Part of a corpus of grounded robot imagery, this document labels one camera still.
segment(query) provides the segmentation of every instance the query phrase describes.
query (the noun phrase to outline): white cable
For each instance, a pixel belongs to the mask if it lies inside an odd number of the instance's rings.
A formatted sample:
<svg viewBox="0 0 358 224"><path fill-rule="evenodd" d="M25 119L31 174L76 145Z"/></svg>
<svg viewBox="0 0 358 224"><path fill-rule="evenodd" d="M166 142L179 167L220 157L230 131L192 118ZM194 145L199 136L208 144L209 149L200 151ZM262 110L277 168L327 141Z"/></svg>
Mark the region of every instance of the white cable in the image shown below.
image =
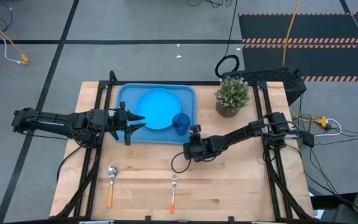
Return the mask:
<svg viewBox="0 0 358 224"><path fill-rule="evenodd" d="M327 118L327 124L328 124L328 121L334 121L338 127L339 127L339 132L338 133L335 133L335 134L317 134L315 135L315 137L321 137L321 136L337 136L337 135L340 135L342 134L342 126L341 124L339 124L339 122L337 122L335 119L332 119L332 118Z"/></svg>
<svg viewBox="0 0 358 224"><path fill-rule="evenodd" d="M19 60L13 60L13 59L10 59L10 58L8 58L8 57L6 56L6 52L7 52L7 44L6 44L6 40L5 40L5 38L4 38L3 36L1 36L1 35L0 35L0 38L4 41L4 44L5 44L5 53L4 53L5 58L6 58L7 60L10 60L11 62L16 62L16 63L18 63L18 64L22 64L22 63L24 63L24 62L19 61Z"/></svg>

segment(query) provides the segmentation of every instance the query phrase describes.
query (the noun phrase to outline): black metal frame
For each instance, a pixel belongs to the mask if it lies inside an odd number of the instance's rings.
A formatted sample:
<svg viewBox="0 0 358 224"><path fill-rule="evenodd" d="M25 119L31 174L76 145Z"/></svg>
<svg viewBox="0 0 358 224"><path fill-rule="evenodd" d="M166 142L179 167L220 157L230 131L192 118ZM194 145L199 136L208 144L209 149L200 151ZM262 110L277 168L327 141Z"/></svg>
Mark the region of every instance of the black metal frame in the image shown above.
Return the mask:
<svg viewBox="0 0 358 224"><path fill-rule="evenodd" d="M220 82L204 82L204 81L189 81L189 82L183 82L183 81L118 81L114 72L110 71L109 74L110 79L108 81L99 81L98 85L98 91L96 94L96 101L94 104L94 108L97 109L101 106L101 97L103 94L103 90L106 89L106 98L104 101L104 109L109 108L109 102L111 99L111 92L112 87L114 85L124 85L127 83L158 83L158 84L171 84L171 85L220 85ZM272 112L272 108L270 105L270 98L269 93L267 89L266 82L256 82L256 83L249 83L250 86L254 89L254 96L255 96L255 102L257 107L257 114L258 118L262 119L263 112L262 112L262 105L260 102L260 96L259 96L259 88L262 89L264 94L264 101L266 105L267 113ZM92 213L92 207L93 207L93 200L94 200L94 193L96 190L96 182L98 178L98 169L99 169L99 162L101 157L101 150L102 150L102 143L103 143L103 136L100 138L101 142L98 147L95 149L87 149L84 157L84 163L81 171L81 179L80 179L80 186L74 196L71 198L70 202L66 205L66 207L56 216L50 217L48 220L35 220L35 221L28 221L28 222L21 222L21 223L39 223L39 224L47 224L47 223L79 223L83 221L90 221L91 213ZM271 162L271 157L269 153L269 149L267 147L267 143L265 141L262 141L264 151L267 151L268 153L265 153L266 156L266 166L269 166L271 164L268 164L268 162ZM89 166L90 166L90 157L92 150L96 150L95 157L94 157L94 163L88 172ZM287 186L285 182L285 174L283 170L283 164L282 164L282 158L280 155L280 151L275 152L276 155L276 163L277 163L277 173L280 177L280 180L284 184L284 186ZM290 204L288 203L287 199L284 198L284 205L285 205L285 213L286 218L282 218L280 214L280 207L278 204L278 197L277 197L277 191L276 191L276 184L273 181L273 179L269 176L268 182L270 186L270 194L272 197L272 205L273 205L273 212L276 222L282 222L286 221L287 223L313 223L312 220L294 220L292 216L292 209ZM88 201L86 203L86 211L85 216L80 216L80 210L81 210L81 203L82 203L82 197L83 192L86 190L88 184L90 184L89 188L89 197ZM68 217L70 212L74 209L73 217ZM115 220L114 223L175 223L176 221L151 221L150 216L146 216L145 220ZM205 223L205 222L192 222L188 221L187 223ZM234 220L234 217L228 217L227 222L208 222L208 223L251 223L251 222L236 222Z"/></svg>

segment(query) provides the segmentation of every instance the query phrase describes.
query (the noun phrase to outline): blue plate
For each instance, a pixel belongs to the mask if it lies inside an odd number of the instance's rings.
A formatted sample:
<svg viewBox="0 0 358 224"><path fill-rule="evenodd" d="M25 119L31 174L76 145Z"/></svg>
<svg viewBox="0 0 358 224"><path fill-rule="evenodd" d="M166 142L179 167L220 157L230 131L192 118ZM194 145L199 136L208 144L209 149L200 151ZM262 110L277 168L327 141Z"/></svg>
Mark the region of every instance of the blue plate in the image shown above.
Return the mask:
<svg viewBox="0 0 358 224"><path fill-rule="evenodd" d="M144 93L136 106L136 114L146 117L150 129L163 129L172 125L172 118L180 113L181 103L176 94L163 88L155 88Z"/></svg>

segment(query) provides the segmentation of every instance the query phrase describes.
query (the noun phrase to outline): wooden tabletop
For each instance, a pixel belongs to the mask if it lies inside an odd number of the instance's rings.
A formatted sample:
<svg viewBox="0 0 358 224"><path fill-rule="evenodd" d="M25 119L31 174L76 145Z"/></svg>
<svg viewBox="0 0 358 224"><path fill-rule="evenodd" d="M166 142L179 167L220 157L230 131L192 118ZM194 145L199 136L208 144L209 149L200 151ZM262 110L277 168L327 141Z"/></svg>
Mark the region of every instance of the wooden tabletop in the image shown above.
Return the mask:
<svg viewBox="0 0 358 224"><path fill-rule="evenodd" d="M93 108L98 82L83 82L76 112ZM255 99L241 109L234 118L222 118L215 110L214 92L218 86L192 86L197 97L197 121L201 136L226 134L258 120ZM116 104L120 86L114 86L110 105ZM285 113L291 120L282 83L268 83L273 111ZM265 111L263 93L260 91ZM286 140L297 148L295 140ZM77 145L69 140L67 156ZM93 202L94 220L216 220L226 221L234 216L236 221L274 220L272 200L265 162L262 159L261 138L251 138L231 146L213 162L192 162L190 168L178 174L175 213L170 213L172 175L170 161L182 152L181 145L132 143L125 146L109 134L104 137L98 181ZM289 191L309 214L313 209L308 193L299 153L289 147L281 150ZM66 161L60 173L50 214L55 215L67 204L78 188L85 150L77 152ZM186 167L183 156L175 159L177 170ZM114 164L118 175L114 181L112 208L106 207L109 194L108 167ZM285 212L282 194L277 188L282 217ZM88 193L84 193L81 214L85 213Z"/></svg>

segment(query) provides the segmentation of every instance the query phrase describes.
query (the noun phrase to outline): orange-handled fork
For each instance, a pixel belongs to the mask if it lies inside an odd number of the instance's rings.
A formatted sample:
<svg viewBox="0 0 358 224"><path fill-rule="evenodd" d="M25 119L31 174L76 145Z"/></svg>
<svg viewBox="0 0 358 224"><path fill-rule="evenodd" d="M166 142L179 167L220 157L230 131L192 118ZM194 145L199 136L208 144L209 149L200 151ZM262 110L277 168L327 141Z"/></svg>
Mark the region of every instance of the orange-handled fork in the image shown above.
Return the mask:
<svg viewBox="0 0 358 224"><path fill-rule="evenodd" d="M175 213L175 188L177 187L178 177L176 175L172 176L172 202L171 202L171 213Z"/></svg>

